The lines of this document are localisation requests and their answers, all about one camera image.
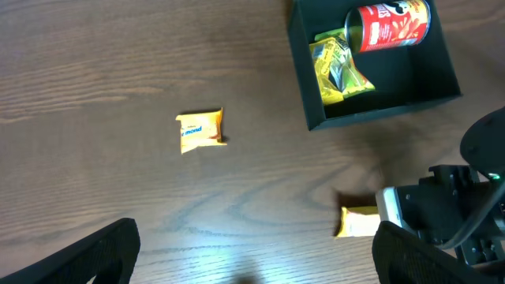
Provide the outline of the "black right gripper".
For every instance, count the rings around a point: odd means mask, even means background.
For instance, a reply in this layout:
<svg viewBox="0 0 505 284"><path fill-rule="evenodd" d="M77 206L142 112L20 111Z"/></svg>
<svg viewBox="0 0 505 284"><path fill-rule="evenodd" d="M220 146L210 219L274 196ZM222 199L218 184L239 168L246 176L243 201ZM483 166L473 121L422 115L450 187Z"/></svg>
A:
<svg viewBox="0 0 505 284"><path fill-rule="evenodd" d="M441 245L449 241L482 197L492 189L480 181L469 166L432 166L432 173L416 185L398 187L398 209L403 227L422 241ZM476 230L454 248L458 260L468 265L491 263L504 259L504 198L493 205Z"/></svg>

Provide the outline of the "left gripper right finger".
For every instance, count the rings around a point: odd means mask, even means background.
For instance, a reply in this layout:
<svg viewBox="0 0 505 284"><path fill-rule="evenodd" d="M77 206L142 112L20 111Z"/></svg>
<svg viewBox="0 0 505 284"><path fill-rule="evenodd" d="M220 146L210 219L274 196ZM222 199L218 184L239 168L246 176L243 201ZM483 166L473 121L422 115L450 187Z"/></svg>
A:
<svg viewBox="0 0 505 284"><path fill-rule="evenodd" d="M500 284L504 263L477 270L383 221L372 242L372 258L382 284Z"/></svg>

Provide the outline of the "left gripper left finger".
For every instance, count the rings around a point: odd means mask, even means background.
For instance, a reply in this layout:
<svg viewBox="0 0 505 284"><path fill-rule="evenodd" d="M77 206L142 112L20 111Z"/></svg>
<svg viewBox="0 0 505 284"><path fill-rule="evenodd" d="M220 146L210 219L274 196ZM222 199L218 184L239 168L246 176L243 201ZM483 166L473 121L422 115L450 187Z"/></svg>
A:
<svg viewBox="0 0 505 284"><path fill-rule="evenodd" d="M128 284L140 251L134 219L119 219L24 269L1 278L17 283Z"/></svg>

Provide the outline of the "green snack packet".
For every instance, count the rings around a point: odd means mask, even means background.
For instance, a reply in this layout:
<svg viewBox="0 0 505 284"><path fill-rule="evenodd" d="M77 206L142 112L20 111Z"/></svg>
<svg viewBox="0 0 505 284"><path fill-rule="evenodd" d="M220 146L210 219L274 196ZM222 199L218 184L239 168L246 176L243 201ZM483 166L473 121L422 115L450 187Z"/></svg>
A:
<svg viewBox="0 0 505 284"><path fill-rule="evenodd" d="M315 42L326 38L336 40L329 79L331 83L348 99L361 93L375 90L375 86L357 69L352 52L346 39L345 29L339 28L315 36Z"/></svg>

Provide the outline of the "yellow snack packet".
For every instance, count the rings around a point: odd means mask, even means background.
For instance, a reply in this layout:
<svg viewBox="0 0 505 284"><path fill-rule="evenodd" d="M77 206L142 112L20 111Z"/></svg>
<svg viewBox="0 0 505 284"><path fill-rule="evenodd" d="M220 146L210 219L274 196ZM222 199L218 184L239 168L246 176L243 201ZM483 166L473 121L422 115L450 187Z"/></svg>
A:
<svg viewBox="0 0 505 284"><path fill-rule="evenodd" d="M343 94L329 79L335 48L336 40L334 38L322 39L309 45L320 97L325 106L340 103L344 100Z"/></svg>

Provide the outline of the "red Pringles can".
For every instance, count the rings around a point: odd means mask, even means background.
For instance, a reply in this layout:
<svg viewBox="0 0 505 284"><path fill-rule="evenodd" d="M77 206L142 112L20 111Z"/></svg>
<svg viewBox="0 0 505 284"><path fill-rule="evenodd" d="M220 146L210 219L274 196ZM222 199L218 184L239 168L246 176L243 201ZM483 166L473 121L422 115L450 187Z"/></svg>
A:
<svg viewBox="0 0 505 284"><path fill-rule="evenodd" d="M345 37L354 53L413 46L426 37L430 24L425 0L383 2L349 11Z"/></svg>

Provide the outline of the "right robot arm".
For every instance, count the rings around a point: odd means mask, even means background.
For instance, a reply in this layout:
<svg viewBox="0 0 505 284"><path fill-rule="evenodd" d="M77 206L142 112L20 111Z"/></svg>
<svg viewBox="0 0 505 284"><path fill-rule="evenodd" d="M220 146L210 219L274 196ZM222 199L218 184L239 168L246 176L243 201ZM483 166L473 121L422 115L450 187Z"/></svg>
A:
<svg viewBox="0 0 505 284"><path fill-rule="evenodd" d="M465 164L432 166L416 185L394 188L389 219L464 264L503 260L504 110L474 123L460 153Z"/></svg>

